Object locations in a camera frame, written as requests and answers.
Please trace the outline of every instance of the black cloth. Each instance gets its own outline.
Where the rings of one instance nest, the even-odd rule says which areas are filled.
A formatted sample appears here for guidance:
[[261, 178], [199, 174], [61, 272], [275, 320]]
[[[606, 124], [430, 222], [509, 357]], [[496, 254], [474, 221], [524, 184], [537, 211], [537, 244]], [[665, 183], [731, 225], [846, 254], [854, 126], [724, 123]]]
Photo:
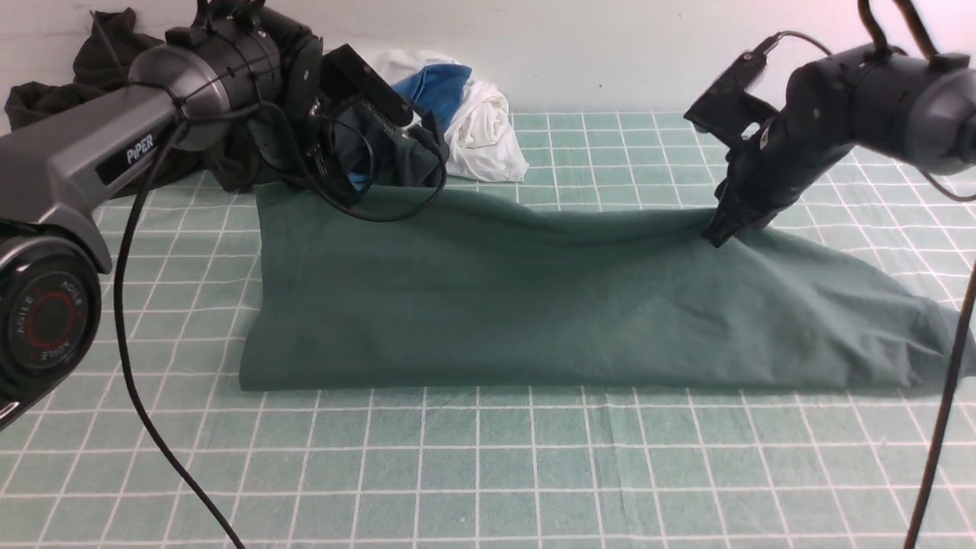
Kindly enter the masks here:
[[[406, 99], [410, 108], [421, 117], [421, 127], [414, 131], [426, 132], [439, 154], [446, 159], [451, 150], [444, 141], [444, 129], [440, 120], [433, 112], [410, 101], [409, 98]], [[337, 119], [345, 125], [336, 124], [333, 128], [335, 153], [344, 173], [368, 174], [372, 160], [374, 172], [372, 185], [436, 187], [440, 182], [442, 174], [437, 155], [427, 150], [413, 137], [400, 136], [396, 132], [391, 135], [387, 132], [384, 123], [368, 109], [353, 106], [339, 114]], [[372, 158], [369, 150], [362, 145], [363, 140], [370, 144], [373, 151]]]
[[[131, 8], [120, 13], [96, 12], [95, 17], [126, 73], [140, 53], [162, 43], [158, 38], [135, 32], [136, 13]], [[51, 86], [27, 82], [11, 89], [4, 106], [11, 130], [16, 131], [125, 86], [125, 79], [94, 26], [72, 67], [74, 80], [70, 84]], [[221, 187], [228, 191], [246, 190], [257, 183], [275, 179], [264, 168], [244, 128], [237, 125], [221, 143], [203, 152], [171, 151], [154, 186], [169, 185], [201, 169], [211, 170]], [[145, 174], [130, 182], [116, 197], [134, 194], [142, 185], [143, 177]]]

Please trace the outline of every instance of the green cloth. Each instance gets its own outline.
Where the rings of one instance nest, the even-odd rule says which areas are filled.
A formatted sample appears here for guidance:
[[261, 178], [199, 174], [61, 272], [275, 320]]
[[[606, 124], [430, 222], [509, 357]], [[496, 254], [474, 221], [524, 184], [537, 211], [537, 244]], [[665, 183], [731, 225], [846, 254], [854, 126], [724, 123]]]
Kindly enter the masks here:
[[[363, 209], [403, 212], [429, 192], [376, 188]], [[784, 232], [715, 249], [700, 237], [711, 210], [539, 213], [448, 189], [378, 224], [303, 191], [257, 193], [264, 288], [245, 391], [937, 390], [945, 376], [957, 313]]]

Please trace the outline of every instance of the green grid tablecloth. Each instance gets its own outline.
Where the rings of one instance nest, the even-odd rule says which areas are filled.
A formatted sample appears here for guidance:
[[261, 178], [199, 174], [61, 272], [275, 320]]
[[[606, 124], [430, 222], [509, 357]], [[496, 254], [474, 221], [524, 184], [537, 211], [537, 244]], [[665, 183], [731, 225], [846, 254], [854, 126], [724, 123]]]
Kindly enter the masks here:
[[[714, 204], [725, 150], [678, 113], [517, 114], [538, 209]], [[973, 174], [956, 178], [965, 181]], [[117, 249], [129, 200], [97, 219]], [[976, 210], [856, 150], [776, 225], [959, 305]], [[254, 198], [156, 191], [128, 270], [142, 397], [249, 547], [900, 547], [937, 402], [599, 388], [244, 394], [261, 304]], [[109, 301], [109, 284], [104, 283]], [[0, 548], [226, 547], [142, 431], [106, 309], [78, 372], [0, 434]], [[925, 547], [976, 547], [976, 391], [963, 384]]]

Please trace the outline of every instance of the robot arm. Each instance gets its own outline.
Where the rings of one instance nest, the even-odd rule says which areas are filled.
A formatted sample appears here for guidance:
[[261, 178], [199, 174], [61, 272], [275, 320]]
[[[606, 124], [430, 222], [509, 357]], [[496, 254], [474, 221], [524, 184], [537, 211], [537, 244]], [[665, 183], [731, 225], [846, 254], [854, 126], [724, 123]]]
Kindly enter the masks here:
[[129, 86], [0, 138], [0, 431], [90, 348], [98, 274], [112, 271], [93, 212], [167, 148], [204, 150], [240, 122], [283, 179], [350, 205], [348, 179], [316, 170], [323, 114], [361, 105], [385, 127], [415, 122], [351, 48], [323, 58], [320, 38], [263, 0], [197, 5], [192, 26], [135, 60]]
[[[770, 43], [740, 56], [685, 114], [729, 146], [703, 234], [714, 246], [766, 227], [855, 146], [938, 175], [976, 163], [976, 72], [968, 57], [854, 48], [797, 69], [777, 112], [746, 93]], [[759, 129], [743, 139], [750, 123]]]

